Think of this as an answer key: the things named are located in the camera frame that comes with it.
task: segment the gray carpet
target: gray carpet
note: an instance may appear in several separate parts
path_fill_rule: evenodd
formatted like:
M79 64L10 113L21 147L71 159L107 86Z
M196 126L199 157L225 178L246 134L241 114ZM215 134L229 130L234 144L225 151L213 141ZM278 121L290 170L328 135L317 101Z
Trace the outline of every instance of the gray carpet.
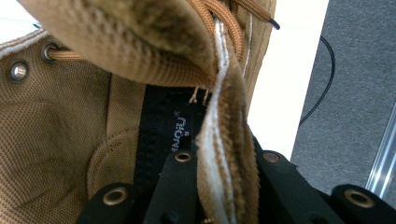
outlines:
M322 35L335 53L335 78L300 127L291 162L313 187L330 193L340 184L365 187L396 101L396 1L330 0ZM330 72L320 43L303 115ZM385 201L396 207L396 180Z

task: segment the tan boot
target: tan boot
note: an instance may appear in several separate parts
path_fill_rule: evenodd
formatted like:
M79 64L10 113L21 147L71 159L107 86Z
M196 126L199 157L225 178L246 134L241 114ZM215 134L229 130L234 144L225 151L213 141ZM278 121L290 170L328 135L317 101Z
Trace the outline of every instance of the tan boot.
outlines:
M276 23L275 0L255 1L21 0L45 30L0 45L0 223L74 223L97 190L133 183L147 85L210 91L201 203L256 223L247 111Z

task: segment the black cable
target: black cable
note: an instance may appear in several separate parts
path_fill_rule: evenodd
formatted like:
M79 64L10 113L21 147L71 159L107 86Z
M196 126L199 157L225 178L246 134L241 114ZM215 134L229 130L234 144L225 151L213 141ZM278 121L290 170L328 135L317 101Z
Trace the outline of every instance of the black cable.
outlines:
M320 36L320 41L323 42L323 44L326 46L327 50L330 53L330 56L332 57L332 73L330 74L329 82L327 83L326 89L324 92L320 95L320 98L318 99L317 103L311 108L311 110L300 120L299 127L303 125L303 123L309 118L309 116L314 113L314 111L318 108L320 103L322 102L323 98L326 96L327 92L329 91L330 86L332 85L332 80L334 79L334 73L335 73L335 56L334 52L332 51L332 46L330 46L329 42L323 37Z

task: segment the boot tongue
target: boot tongue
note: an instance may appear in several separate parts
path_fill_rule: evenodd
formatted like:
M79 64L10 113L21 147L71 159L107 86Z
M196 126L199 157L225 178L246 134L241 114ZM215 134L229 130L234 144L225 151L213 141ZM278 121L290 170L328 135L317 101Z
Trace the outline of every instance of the boot tongue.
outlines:
M152 47L182 55L207 74L216 73L209 32L185 0L88 0Z
M84 59L133 81L210 86L217 64L203 22L185 0L51 0L20 3Z

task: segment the tan shoelace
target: tan shoelace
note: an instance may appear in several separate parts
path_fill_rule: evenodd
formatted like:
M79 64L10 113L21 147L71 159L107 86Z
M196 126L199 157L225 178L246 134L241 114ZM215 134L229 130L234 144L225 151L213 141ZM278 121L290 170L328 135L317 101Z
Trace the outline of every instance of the tan shoelace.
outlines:
M269 22L274 28L279 29L277 22L271 18L271 15L262 7L254 2L254 0L232 0L233 4L243 7L251 12L255 17L263 22ZM228 28L235 54L238 60L241 60L243 53L243 36L241 28L233 13L218 0L188 0L194 10L201 17L207 31L212 39L214 38L215 23L210 12L214 13L221 19ZM46 55L49 60L83 60L82 56L73 50L59 50L49 48Z

